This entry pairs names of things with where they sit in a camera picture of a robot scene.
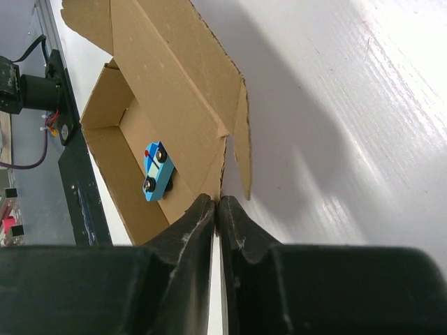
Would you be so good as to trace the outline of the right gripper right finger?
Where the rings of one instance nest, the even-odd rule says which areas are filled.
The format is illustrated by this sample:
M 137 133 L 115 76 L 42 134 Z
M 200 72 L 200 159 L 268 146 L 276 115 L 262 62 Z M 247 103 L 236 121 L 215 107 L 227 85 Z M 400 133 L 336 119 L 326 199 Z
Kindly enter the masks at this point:
M 417 248 L 283 244 L 218 205 L 225 334 L 445 334 L 446 279 Z

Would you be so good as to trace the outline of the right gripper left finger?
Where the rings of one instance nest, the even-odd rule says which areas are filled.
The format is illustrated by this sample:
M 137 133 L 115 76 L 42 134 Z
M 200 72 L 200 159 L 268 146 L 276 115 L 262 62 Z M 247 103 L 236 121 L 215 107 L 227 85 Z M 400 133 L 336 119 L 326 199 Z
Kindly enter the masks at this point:
M 143 246 L 1 249 L 2 334 L 205 334 L 215 203 Z

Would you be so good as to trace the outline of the blue toy police car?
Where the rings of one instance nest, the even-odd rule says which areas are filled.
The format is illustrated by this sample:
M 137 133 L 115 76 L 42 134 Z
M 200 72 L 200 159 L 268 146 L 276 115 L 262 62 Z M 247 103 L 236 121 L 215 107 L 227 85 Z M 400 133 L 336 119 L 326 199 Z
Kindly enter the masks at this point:
M 143 163 L 145 180 L 142 191 L 148 202 L 156 202 L 173 188 L 175 166 L 161 141 L 147 145 Z

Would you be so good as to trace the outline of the cardboard box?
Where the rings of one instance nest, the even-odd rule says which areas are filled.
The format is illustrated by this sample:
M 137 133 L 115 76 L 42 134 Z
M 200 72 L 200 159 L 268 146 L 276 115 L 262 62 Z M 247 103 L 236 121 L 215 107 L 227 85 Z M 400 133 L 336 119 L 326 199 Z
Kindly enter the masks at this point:
M 190 1 L 64 1 L 65 24 L 111 55 L 82 132 L 132 244 L 178 220 L 202 193 L 221 197 L 227 142 L 251 190 L 245 80 Z M 173 189 L 143 193 L 147 145 L 172 158 Z

